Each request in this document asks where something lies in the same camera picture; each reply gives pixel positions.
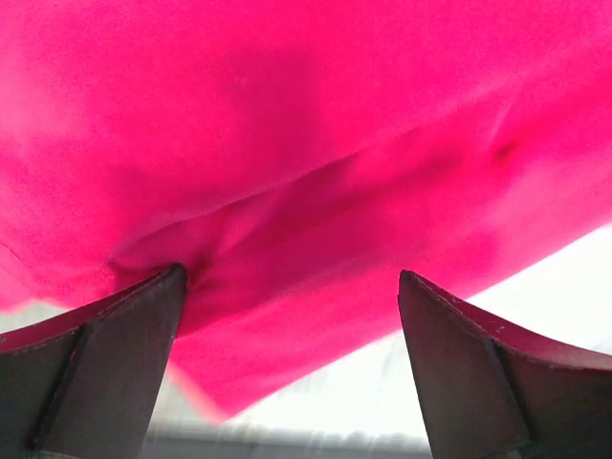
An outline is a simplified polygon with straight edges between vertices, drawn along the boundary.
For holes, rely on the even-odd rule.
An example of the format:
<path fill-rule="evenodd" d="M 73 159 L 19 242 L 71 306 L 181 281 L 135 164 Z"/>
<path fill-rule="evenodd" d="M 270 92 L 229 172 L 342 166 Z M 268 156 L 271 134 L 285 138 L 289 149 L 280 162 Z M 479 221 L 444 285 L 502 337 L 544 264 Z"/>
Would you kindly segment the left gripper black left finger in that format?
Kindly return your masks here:
<path fill-rule="evenodd" d="M 173 265 L 2 334 L 2 451 L 140 451 L 185 297 L 185 269 Z"/>

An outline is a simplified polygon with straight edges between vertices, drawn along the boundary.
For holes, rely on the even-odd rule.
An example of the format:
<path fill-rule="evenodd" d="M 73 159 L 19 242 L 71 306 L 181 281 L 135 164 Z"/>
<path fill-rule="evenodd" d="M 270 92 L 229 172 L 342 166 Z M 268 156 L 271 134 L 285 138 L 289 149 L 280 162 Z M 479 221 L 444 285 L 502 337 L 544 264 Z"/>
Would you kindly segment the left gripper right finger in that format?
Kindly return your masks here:
<path fill-rule="evenodd" d="M 398 304 L 433 457 L 610 457 L 610 356 L 539 335 L 410 271 Z"/>

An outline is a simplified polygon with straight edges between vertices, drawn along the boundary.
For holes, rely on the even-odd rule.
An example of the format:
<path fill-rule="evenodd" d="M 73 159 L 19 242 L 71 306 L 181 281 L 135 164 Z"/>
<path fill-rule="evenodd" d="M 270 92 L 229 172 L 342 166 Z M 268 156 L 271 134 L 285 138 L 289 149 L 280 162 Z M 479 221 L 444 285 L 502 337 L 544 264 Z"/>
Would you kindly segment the magenta t shirt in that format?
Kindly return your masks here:
<path fill-rule="evenodd" d="M 1 308 L 187 272 L 235 415 L 611 219 L 607 1 L 5 1 Z"/>

